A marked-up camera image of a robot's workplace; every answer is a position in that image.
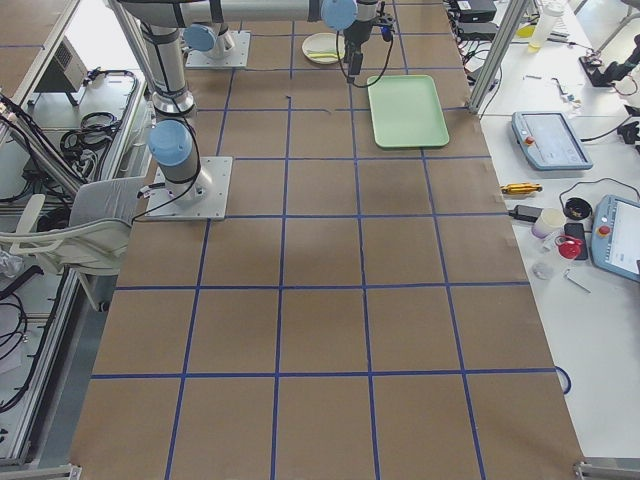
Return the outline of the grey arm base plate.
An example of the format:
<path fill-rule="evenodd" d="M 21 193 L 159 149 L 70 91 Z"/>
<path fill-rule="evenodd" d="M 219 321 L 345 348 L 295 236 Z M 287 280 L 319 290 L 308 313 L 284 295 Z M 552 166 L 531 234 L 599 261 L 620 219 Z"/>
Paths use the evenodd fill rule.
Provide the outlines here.
<path fill-rule="evenodd" d="M 224 220 L 233 158 L 205 156 L 200 158 L 200 165 L 193 186 L 189 182 L 166 182 L 164 173 L 157 167 L 154 182 L 163 186 L 149 192 L 145 217 L 167 221 Z"/>

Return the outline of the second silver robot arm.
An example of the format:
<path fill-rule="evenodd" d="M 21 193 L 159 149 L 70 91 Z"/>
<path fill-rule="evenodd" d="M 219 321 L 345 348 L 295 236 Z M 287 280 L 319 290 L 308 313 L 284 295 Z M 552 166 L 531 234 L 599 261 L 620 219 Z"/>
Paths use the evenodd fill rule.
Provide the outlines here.
<path fill-rule="evenodd" d="M 183 30 L 182 38 L 189 49 L 213 59 L 228 56 L 235 47 L 226 23 L 192 24 Z"/>

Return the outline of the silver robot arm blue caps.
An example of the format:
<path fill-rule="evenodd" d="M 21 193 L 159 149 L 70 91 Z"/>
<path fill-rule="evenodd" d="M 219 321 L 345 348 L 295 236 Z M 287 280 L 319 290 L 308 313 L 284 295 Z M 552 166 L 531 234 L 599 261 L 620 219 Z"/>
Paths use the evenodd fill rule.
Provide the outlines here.
<path fill-rule="evenodd" d="M 196 196 L 201 161 L 188 117 L 195 100 L 184 72 L 180 40 L 193 50 L 216 47 L 211 29 L 230 21 L 323 22 L 344 43 L 346 79 L 355 81 L 363 61 L 362 46 L 378 27 L 393 42 L 394 19 L 383 1 L 120 1 L 118 5 L 139 25 L 154 87 L 152 103 L 160 121 L 151 131 L 148 147 L 175 201 Z"/>

